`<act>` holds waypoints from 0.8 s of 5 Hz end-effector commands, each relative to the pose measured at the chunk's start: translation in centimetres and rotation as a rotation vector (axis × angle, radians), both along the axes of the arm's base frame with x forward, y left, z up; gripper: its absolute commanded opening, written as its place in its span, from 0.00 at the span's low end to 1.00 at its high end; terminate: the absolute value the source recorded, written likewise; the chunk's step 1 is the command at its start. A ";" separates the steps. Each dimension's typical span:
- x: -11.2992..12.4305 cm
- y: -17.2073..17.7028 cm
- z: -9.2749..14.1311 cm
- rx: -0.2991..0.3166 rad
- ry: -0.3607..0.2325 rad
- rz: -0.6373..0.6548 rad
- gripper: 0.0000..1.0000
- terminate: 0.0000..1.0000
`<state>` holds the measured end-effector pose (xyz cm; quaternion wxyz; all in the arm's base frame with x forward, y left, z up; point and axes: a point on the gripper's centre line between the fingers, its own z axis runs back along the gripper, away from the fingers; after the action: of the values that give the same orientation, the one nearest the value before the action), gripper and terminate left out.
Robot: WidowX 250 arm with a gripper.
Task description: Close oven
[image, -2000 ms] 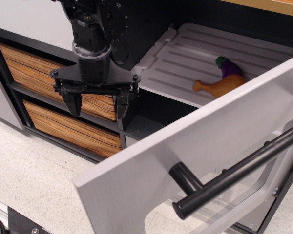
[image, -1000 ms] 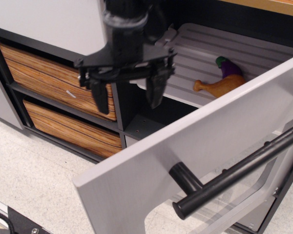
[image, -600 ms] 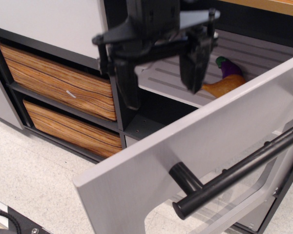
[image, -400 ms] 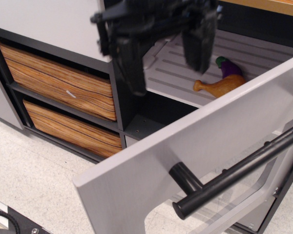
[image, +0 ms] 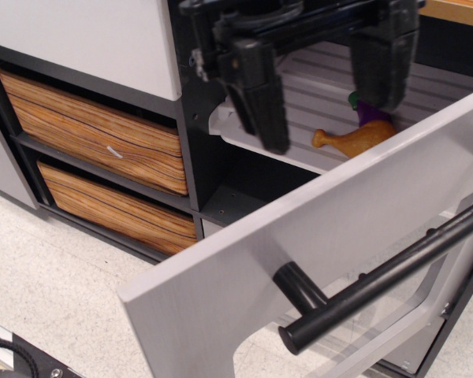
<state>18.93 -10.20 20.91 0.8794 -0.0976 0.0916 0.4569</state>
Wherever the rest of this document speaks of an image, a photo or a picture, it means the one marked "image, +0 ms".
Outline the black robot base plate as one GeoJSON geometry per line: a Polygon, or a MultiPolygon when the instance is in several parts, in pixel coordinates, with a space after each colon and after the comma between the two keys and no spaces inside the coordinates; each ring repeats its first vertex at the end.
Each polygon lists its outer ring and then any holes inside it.
{"type": "Polygon", "coordinates": [[[23,347],[35,360],[39,377],[81,378],[81,375],[43,350],[13,333],[12,341],[23,347]]]}

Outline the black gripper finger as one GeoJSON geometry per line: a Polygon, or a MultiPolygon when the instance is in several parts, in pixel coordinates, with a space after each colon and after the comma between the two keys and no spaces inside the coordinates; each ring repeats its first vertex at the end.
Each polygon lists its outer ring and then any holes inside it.
{"type": "Polygon", "coordinates": [[[386,112],[402,103],[416,44],[416,31],[391,40],[364,33],[350,36],[353,81],[363,102],[386,112]]]}
{"type": "Polygon", "coordinates": [[[218,56],[220,81],[244,130],[273,154],[289,150],[289,130],[274,48],[256,39],[234,39],[218,56]]]}

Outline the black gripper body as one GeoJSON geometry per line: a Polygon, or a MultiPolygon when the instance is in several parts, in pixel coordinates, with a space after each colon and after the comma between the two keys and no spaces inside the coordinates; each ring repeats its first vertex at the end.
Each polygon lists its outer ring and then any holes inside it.
{"type": "Polygon", "coordinates": [[[287,54],[322,40],[369,32],[392,41],[419,28],[424,1],[183,1],[195,29],[197,72],[228,83],[239,65],[237,42],[287,54]]]}

